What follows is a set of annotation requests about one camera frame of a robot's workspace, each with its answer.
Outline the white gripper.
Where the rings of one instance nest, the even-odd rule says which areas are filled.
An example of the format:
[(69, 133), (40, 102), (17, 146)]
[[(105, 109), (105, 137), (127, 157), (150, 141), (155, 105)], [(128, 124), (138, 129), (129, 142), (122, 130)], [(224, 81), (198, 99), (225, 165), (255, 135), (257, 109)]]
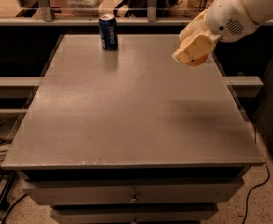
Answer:
[[(207, 27), (210, 31), (202, 32)], [(179, 63), (203, 63), (220, 39), (236, 42), (258, 28), (243, 0), (214, 0), (180, 32), (182, 42), (172, 57)]]

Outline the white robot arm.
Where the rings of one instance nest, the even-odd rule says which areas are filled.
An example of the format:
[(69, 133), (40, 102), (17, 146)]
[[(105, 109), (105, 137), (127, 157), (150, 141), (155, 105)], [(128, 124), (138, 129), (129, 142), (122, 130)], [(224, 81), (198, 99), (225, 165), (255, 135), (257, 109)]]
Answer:
[(198, 66), (218, 42), (236, 42), (270, 20), (273, 20), (273, 0), (214, 0), (180, 32), (180, 46), (173, 58), (179, 63)]

